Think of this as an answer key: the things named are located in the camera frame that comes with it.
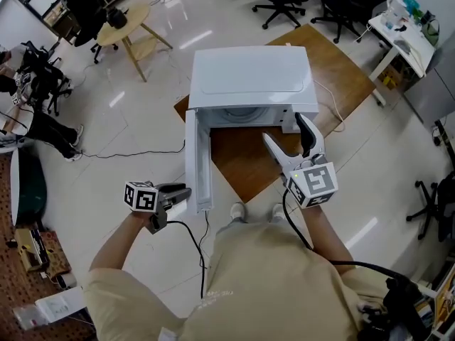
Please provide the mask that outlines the grey fridge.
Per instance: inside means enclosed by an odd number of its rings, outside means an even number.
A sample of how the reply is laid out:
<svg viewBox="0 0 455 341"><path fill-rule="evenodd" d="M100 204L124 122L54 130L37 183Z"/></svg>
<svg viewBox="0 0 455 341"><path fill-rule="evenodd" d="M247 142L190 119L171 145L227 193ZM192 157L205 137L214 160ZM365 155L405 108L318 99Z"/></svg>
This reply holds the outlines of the grey fridge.
<svg viewBox="0 0 455 341"><path fill-rule="evenodd" d="M455 31L437 48L426 76L405 91L404 96L427 128L455 112Z"/></svg>

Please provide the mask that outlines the white microwave body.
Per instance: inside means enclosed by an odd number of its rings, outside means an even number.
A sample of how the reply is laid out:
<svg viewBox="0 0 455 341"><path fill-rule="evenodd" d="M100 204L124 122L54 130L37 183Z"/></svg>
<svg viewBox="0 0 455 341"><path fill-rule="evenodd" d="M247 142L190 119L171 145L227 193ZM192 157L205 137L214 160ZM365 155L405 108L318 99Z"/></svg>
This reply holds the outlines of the white microwave body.
<svg viewBox="0 0 455 341"><path fill-rule="evenodd" d="M299 129L297 114L319 113L306 49L261 45L196 51L186 123L214 128L277 126Z"/></svg>

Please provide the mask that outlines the brown wooden table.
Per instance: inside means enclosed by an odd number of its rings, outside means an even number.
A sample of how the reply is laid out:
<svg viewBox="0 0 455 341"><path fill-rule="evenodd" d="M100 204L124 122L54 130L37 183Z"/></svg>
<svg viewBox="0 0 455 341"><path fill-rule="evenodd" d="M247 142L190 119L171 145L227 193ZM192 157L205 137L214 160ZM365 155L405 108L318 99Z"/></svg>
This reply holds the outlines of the brown wooden table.
<svg viewBox="0 0 455 341"><path fill-rule="evenodd" d="M266 45L306 49L319 107L312 122L323 135L330 134L341 119L349 116L373 92L374 85L368 76L310 25L290 31ZM175 106L184 123L188 100L189 95ZM211 169L217 168L245 202L279 176L279 167L262 140L264 132L271 134L288 153L297 153L301 148L300 130L290 134L283 133L277 126L210 130Z"/></svg>

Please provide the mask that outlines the brown patterned rug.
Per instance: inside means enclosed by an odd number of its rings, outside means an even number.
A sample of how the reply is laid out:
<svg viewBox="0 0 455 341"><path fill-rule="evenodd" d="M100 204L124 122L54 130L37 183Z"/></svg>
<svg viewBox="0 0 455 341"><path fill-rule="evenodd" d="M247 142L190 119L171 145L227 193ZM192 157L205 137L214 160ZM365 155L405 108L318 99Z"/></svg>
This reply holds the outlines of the brown patterned rug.
<svg viewBox="0 0 455 341"><path fill-rule="evenodd" d="M64 318L50 325L23 330L14 308L57 293L58 288L38 273L27 273L18 251L7 241L14 238L10 196L11 155L0 154L0 341L97 341L94 328Z"/></svg>

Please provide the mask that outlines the round light wooden table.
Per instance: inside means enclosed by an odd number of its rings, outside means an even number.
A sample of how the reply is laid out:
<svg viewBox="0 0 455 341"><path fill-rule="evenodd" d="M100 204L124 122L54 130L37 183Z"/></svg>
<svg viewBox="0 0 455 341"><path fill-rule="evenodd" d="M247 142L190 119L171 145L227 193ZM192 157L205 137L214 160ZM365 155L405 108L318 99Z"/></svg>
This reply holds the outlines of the round light wooden table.
<svg viewBox="0 0 455 341"><path fill-rule="evenodd" d="M150 8L148 4L137 4L129 7L124 15L127 20L126 24L121 28L115 28L110 26L109 23L104 23L100 32L97 34L96 40L97 44L101 47L121 42L129 59L144 82L147 82L147 79L139 65L139 61L151 55L158 43L163 43L169 49L173 49L173 46L167 40L145 24ZM131 41L129 36L138 28L143 28L148 34L136 41Z"/></svg>

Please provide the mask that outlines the black equipment pack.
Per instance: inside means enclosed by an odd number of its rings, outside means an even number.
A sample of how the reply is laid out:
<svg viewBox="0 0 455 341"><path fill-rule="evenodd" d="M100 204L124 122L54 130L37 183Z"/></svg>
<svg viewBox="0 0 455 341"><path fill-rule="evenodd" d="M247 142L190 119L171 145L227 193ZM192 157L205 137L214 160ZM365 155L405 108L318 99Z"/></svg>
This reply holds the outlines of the black equipment pack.
<svg viewBox="0 0 455 341"><path fill-rule="evenodd" d="M358 341L427 341L434 311L429 299L407 278L389 278L383 307L358 306L363 318Z"/></svg>

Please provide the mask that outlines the person's beige shirt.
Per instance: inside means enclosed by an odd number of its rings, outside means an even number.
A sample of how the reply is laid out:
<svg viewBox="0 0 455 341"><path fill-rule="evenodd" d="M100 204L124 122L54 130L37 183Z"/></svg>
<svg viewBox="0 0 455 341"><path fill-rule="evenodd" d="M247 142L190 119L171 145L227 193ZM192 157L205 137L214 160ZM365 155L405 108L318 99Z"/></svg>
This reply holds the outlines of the person's beige shirt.
<svg viewBox="0 0 455 341"><path fill-rule="evenodd" d="M207 291L177 318L119 269L94 269L84 287L99 341L356 341L360 303L381 307L385 277L340 274L277 224L236 224L215 239Z"/></svg>

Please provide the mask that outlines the white desktop appliance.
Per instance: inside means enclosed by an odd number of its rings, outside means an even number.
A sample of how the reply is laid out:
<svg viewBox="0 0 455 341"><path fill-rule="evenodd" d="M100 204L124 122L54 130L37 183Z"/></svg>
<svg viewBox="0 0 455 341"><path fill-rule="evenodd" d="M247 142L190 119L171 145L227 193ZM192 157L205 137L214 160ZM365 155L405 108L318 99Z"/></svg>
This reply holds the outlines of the white desktop appliance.
<svg viewBox="0 0 455 341"><path fill-rule="evenodd" d="M381 24L391 30L398 26L403 19L408 19L409 13L403 0L387 0L387 9L382 13Z"/></svg>

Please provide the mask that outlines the white desk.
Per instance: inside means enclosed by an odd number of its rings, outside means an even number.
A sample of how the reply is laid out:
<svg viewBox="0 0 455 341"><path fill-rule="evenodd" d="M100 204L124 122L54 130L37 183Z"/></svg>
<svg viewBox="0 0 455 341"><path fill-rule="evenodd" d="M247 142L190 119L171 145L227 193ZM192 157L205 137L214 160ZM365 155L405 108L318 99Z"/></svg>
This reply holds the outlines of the white desk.
<svg viewBox="0 0 455 341"><path fill-rule="evenodd" d="M401 56L407 64L413 69L414 73L422 78L426 75L429 63L434 55L435 48L417 30L417 26L412 22L405 21L404 26L407 29L403 32L395 30L395 27L388 29L381 23L381 16L376 16L368 21L371 27L391 48L381 59L375 69L369 74L369 79L374 82L380 73L392 62L397 56Z"/></svg>

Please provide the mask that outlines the person's left forearm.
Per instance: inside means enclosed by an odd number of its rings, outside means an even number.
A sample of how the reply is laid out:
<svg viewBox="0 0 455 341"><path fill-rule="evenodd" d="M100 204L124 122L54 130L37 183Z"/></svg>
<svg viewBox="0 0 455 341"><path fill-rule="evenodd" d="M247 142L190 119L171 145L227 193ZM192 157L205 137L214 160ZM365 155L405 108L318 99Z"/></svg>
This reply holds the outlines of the person's left forearm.
<svg viewBox="0 0 455 341"><path fill-rule="evenodd" d="M150 223L150 212L131 212L95 255L90 270L122 269L135 239Z"/></svg>

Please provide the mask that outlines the person's right forearm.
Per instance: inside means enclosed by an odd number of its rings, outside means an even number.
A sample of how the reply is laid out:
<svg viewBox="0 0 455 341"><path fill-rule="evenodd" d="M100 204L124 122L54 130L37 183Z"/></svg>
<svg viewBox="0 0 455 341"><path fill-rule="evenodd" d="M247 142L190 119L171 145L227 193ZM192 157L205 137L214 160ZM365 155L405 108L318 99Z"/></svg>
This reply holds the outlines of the person's right forearm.
<svg viewBox="0 0 455 341"><path fill-rule="evenodd" d="M341 262L341 264L335 265L339 274L354 269L354 265L348 264L348 262L353 261L353 257L332 228L321 207L308 207L302 209L301 213L309 231L314 251L329 261Z"/></svg>

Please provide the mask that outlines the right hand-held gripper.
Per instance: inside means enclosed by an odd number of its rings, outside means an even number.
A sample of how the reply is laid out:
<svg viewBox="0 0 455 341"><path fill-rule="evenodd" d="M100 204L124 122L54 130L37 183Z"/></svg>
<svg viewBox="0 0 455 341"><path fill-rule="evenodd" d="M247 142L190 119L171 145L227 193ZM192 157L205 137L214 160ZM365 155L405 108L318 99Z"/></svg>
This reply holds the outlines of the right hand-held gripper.
<svg viewBox="0 0 455 341"><path fill-rule="evenodd" d="M286 189L300 208L323 204L338 191L338 181L332 162L328 162L324 137L312 122L301 113L294 115L300 130L303 153L291 156L267 132L262 140L271 157L283 168ZM302 156L313 156L305 161Z"/></svg>

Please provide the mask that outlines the yellow boxes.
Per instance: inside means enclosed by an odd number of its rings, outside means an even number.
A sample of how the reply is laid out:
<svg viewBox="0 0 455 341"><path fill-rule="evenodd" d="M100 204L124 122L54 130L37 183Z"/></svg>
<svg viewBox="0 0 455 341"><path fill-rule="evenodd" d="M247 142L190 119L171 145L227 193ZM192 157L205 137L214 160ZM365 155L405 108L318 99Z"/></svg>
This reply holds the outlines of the yellow boxes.
<svg viewBox="0 0 455 341"><path fill-rule="evenodd" d="M394 65L388 65L378 76L379 81L389 90L398 88L402 83L404 70L402 67L396 68Z"/></svg>

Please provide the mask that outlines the white round table top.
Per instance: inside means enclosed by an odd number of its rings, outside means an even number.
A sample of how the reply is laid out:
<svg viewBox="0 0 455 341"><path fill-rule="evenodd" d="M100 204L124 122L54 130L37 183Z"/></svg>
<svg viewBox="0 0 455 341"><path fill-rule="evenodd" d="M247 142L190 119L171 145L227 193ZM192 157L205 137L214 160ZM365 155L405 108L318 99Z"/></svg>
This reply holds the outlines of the white round table top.
<svg viewBox="0 0 455 341"><path fill-rule="evenodd" d="M10 198L11 198L11 221L15 226L18 217L18 203L20 198L20 174L18 149L12 153L10 165Z"/></svg>

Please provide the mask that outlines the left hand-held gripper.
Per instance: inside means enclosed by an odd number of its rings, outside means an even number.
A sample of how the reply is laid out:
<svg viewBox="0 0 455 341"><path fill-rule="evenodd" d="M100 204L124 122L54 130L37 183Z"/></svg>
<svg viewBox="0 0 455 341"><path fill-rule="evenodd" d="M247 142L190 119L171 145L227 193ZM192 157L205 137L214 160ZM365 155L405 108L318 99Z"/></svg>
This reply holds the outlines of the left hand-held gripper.
<svg viewBox="0 0 455 341"><path fill-rule="evenodd" d="M145 227L155 234L167 225L167 211L173 205L187 201L192 190L185 183L162 183L150 181L127 181L124 186L124 203L133 212L146 215Z"/></svg>

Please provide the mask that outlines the cardboard box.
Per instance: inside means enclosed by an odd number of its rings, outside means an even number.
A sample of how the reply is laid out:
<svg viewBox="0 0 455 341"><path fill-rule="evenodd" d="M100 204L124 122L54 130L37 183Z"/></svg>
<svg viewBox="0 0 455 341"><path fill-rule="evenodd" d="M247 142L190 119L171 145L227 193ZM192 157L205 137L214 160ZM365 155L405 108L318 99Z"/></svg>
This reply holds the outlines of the cardboard box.
<svg viewBox="0 0 455 341"><path fill-rule="evenodd" d="M18 254L26 272L40 271L49 264L41 233L37 229L18 228L14 233Z"/></svg>

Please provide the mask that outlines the dark green bean bag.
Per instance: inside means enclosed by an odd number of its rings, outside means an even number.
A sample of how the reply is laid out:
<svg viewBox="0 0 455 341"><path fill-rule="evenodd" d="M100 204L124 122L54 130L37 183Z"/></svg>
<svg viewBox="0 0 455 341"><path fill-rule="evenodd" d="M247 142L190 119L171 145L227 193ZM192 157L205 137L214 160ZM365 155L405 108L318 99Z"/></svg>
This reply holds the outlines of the dark green bean bag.
<svg viewBox="0 0 455 341"><path fill-rule="evenodd" d="M46 209L47 185L37 156L18 151L19 199L16 225L39 222Z"/></svg>

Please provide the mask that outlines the white flat box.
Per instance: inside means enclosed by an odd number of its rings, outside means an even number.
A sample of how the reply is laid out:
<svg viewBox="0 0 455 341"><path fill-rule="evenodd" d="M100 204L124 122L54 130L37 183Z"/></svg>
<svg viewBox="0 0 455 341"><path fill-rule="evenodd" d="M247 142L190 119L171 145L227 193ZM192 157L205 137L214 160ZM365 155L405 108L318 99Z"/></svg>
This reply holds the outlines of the white flat box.
<svg viewBox="0 0 455 341"><path fill-rule="evenodd" d="M38 299L35 306L48 323L62 320L86 307L80 286Z"/></svg>

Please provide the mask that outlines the person's left white shoe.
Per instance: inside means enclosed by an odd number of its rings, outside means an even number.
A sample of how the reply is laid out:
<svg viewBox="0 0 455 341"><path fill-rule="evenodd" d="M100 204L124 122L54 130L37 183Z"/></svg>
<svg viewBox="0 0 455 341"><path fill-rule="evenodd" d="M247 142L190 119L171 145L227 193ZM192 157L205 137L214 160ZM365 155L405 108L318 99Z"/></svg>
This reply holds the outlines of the person's left white shoe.
<svg viewBox="0 0 455 341"><path fill-rule="evenodd" d="M230 217L233 222L246 223L246 209L242 202L236 202L230 209Z"/></svg>

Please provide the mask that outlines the black kettle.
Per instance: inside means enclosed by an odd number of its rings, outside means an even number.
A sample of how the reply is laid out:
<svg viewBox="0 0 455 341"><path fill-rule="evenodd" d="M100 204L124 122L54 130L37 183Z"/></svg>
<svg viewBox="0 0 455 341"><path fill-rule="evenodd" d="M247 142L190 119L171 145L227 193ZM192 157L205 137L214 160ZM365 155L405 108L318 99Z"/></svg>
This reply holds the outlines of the black kettle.
<svg viewBox="0 0 455 341"><path fill-rule="evenodd" d="M115 29L121 29L127 24L125 13L116 7L106 10L106 19L108 24Z"/></svg>

